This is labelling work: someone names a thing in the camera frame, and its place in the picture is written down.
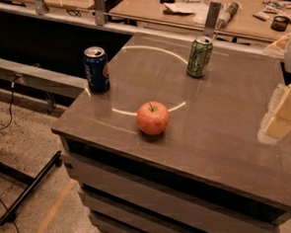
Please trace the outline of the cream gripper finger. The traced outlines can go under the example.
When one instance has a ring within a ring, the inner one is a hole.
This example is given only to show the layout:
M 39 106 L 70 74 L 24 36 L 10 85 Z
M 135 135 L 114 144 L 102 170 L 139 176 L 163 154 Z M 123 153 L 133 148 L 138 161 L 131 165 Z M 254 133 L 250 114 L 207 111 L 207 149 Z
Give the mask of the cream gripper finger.
M 285 56 L 287 42 L 290 38 L 290 34 L 282 36 L 280 39 L 267 45 L 263 50 L 263 54 L 273 58 L 283 58 Z
M 291 84 L 279 84 L 274 89 L 262 120 L 262 134 L 274 140 L 282 139 L 291 131 Z

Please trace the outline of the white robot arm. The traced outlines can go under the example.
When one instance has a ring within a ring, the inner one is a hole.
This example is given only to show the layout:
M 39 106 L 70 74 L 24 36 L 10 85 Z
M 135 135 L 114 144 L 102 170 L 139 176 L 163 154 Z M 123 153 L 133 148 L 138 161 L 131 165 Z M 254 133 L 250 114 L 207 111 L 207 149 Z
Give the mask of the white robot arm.
M 291 37 L 285 45 L 285 70 L 291 74 Z M 257 139 L 265 144 L 274 144 L 291 131 L 291 84 L 279 84 L 274 89 L 263 120 L 260 123 Z

